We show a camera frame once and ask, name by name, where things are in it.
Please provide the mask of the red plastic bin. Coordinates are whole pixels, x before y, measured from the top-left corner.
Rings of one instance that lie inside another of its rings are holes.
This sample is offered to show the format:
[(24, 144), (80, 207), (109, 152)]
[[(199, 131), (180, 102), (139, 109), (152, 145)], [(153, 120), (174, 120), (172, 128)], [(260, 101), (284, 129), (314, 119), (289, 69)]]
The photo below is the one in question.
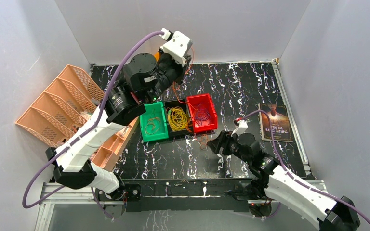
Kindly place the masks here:
[(186, 102), (194, 133), (213, 131), (218, 128), (217, 113), (210, 94), (188, 96)]

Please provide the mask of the black plastic bin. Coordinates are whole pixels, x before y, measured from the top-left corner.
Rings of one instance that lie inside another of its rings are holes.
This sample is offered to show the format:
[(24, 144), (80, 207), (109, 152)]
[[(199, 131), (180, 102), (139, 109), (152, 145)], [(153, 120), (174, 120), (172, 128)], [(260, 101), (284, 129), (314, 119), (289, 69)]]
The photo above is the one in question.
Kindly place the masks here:
[(164, 101), (163, 106), (169, 138), (193, 133), (191, 115), (185, 99)]

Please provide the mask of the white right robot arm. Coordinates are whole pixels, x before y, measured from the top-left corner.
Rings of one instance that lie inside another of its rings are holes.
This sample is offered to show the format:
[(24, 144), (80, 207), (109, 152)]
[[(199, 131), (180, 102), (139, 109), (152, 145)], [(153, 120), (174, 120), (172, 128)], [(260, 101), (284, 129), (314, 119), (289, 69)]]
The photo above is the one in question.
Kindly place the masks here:
[(254, 175), (248, 186), (230, 191), (231, 196), (279, 201), (321, 231), (355, 231), (360, 227), (359, 216), (349, 198), (333, 199), (332, 195), (284, 170), (278, 159), (261, 149), (252, 134), (221, 131), (207, 146), (215, 154), (238, 157)]

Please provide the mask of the green plastic bin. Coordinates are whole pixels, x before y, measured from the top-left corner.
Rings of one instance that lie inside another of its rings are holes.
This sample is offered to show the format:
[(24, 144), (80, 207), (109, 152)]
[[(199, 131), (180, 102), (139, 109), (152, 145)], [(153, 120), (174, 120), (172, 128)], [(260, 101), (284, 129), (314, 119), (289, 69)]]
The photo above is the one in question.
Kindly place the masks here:
[(139, 118), (143, 142), (159, 141), (169, 137), (163, 102), (145, 104), (145, 113)]

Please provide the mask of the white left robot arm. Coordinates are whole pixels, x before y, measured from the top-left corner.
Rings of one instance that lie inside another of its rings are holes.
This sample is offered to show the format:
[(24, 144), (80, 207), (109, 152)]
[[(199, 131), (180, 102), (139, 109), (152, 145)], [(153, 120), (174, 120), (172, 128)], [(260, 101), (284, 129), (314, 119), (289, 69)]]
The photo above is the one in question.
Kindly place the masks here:
[(140, 53), (120, 64), (91, 118), (66, 143), (47, 149), (55, 181), (61, 187), (88, 186), (103, 191), (112, 200), (121, 199), (125, 193), (121, 177), (102, 169), (90, 157), (110, 137), (144, 114), (146, 104), (154, 103), (173, 83), (181, 84), (191, 60), (187, 52), (177, 55), (160, 51), (159, 58)]

